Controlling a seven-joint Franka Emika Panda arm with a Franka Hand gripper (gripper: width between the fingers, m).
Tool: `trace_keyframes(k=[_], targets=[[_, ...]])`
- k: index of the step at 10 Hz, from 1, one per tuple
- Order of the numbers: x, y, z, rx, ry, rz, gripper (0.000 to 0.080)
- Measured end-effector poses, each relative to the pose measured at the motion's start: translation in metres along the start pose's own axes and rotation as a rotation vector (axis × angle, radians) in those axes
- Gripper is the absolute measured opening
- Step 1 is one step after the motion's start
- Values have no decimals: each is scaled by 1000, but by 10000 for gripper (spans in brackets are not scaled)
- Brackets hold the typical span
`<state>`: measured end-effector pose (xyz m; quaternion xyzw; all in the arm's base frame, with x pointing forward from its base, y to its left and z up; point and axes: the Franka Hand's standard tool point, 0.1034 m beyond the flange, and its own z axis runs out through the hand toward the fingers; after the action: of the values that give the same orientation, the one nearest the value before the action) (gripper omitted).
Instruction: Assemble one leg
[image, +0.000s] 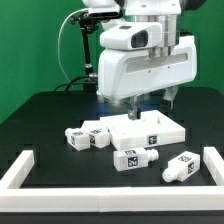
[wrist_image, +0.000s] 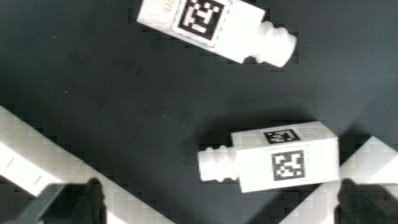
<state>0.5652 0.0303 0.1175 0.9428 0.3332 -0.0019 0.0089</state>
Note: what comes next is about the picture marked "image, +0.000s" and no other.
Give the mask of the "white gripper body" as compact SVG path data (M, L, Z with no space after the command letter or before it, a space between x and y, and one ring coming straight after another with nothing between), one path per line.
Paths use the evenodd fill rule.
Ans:
M98 66L100 93L124 99L192 81L197 72L193 36L179 39L169 56L151 57L147 49L102 52Z

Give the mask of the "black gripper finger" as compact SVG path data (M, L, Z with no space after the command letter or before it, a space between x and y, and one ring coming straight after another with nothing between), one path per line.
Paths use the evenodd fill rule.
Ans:
M174 99L178 93L178 86L172 86L165 89L165 94L161 103L163 109L172 109Z
M136 101L136 96L128 97L123 100L124 105L127 107L128 118L130 120L138 120L141 118L141 110L137 107Z

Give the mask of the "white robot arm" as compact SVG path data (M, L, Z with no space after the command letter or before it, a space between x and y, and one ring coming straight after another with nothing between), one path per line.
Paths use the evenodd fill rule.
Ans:
M98 62L100 94L121 100L136 120L136 98L163 89L173 104L178 86L197 73L194 36L179 28L185 10L199 8L197 0L82 0L88 16L102 23Z

